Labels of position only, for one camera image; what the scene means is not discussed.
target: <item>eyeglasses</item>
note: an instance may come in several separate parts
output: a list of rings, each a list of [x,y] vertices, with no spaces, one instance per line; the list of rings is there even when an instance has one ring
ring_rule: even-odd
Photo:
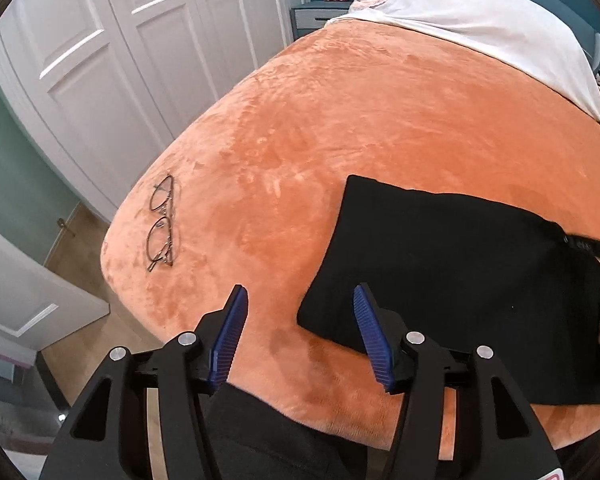
[[[167,175],[164,180],[154,186],[149,208],[160,213],[160,218],[146,236],[146,257],[149,258],[149,272],[163,262],[168,266],[173,265],[173,236],[171,231],[171,217],[173,215],[173,177]]]

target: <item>nightstand drawer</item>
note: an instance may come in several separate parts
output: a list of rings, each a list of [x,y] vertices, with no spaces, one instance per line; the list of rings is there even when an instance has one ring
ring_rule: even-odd
[[[342,16],[347,9],[295,9],[296,27],[316,30],[323,28],[331,18]]]

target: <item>blue ridged rubber pad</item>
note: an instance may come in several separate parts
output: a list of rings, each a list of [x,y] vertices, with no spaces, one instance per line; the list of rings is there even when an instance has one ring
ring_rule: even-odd
[[[226,382],[229,376],[229,370],[234,361],[235,349],[238,347],[244,322],[247,321],[248,309],[247,289],[241,287],[234,302],[229,307],[229,313],[224,319],[218,338],[211,350],[209,382],[213,384],[216,390],[220,384]]]
[[[391,347],[384,337],[378,318],[365,289],[359,285],[353,291],[353,312],[358,322],[366,354],[371,361],[376,381],[390,391],[394,386],[394,358]]]

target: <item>white sheet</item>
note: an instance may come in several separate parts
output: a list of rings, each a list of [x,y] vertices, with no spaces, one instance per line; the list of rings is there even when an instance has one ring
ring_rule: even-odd
[[[578,40],[529,0],[385,0],[334,20],[417,30],[507,63],[557,91],[600,123],[600,92]]]

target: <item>fuzzy orange bedspread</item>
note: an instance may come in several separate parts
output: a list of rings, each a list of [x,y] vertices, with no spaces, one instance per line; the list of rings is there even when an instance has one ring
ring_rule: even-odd
[[[173,267],[146,271],[153,185],[176,181]],[[247,287],[230,382],[289,418],[387,449],[400,397],[362,354],[296,325],[348,174],[497,200],[600,238],[600,125],[518,70],[403,28],[345,20],[297,41],[192,124],[107,234],[104,275],[167,341]],[[448,396],[441,456],[452,453]],[[600,406],[536,406],[556,447]]]

